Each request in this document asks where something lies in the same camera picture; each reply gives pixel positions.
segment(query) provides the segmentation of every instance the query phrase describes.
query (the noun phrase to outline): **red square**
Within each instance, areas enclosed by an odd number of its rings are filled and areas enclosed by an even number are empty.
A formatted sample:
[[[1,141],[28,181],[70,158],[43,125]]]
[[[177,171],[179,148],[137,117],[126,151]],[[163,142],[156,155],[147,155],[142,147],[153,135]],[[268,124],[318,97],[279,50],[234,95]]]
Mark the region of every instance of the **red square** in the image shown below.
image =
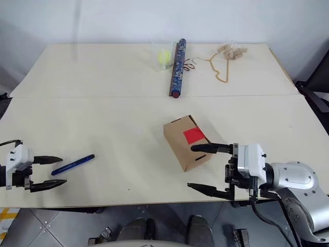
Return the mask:
[[[192,144],[194,142],[197,142],[198,140],[206,138],[202,131],[199,129],[199,127],[184,131],[183,133],[188,144]]]

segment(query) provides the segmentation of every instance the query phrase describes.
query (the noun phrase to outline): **cylindrical tube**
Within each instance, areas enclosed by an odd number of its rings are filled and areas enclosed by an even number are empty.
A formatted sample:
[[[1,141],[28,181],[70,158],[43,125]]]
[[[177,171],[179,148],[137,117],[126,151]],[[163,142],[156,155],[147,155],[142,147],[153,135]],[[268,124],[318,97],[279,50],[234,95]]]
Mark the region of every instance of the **cylindrical tube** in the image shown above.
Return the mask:
[[[173,88],[171,90],[171,96],[178,98],[180,96],[181,83],[183,79],[184,60],[185,60],[186,40],[180,39],[176,54],[176,64],[174,64],[174,77]]]

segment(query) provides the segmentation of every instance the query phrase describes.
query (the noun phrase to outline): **tennis ball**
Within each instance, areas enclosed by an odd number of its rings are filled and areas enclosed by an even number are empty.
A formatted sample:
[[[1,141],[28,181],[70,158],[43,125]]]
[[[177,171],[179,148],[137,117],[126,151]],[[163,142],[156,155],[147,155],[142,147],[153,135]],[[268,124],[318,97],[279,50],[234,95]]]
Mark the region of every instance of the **tennis ball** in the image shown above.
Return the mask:
[[[161,66],[167,66],[171,61],[171,53],[168,50],[162,49],[158,53],[158,62]]]

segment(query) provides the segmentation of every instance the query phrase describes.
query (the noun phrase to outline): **glass cup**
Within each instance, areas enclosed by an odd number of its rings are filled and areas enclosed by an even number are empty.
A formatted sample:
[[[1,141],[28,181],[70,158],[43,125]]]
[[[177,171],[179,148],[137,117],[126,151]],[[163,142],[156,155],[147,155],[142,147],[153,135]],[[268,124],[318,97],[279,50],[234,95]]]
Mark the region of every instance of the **glass cup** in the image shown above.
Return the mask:
[[[169,39],[152,40],[153,64],[156,69],[171,68],[174,61],[174,41]]]

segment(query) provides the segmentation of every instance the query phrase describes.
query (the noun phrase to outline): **pen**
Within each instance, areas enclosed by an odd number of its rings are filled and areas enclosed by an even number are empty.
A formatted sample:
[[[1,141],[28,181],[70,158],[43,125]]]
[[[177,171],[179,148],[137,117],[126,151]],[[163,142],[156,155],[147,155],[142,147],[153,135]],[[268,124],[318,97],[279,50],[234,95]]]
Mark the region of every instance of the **pen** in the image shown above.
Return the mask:
[[[60,167],[60,168],[58,168],[58,169],[52,171],[52,172],[51,172],[51,175],[54,176],[54,175],[57,175],[57,174],[62,173],[62,172],[64,172],[64,171],[67,171],[67,170],[69,170],[69,169],[71,169],[71,168],[73,168],[73,167],[79,166],[79,165],[81,165],[81,164],[83,164],[83,163],[85,163],[85,162],[87,162],[87,161],[90,161],[90,160],[92,160],[93,158],[95,158],[95,155],[94,155],[94,154],[88,155],[88,156],[85,157],[85,158],[81,158],[81,159],[79,159],[79,160],[77,160],[77,161],[74,161],[74,162],[72,162],[72,163],[70,163],[70,164],[68,164],[68,165],[66,165],[66,166],[62,166],[62,167]]]

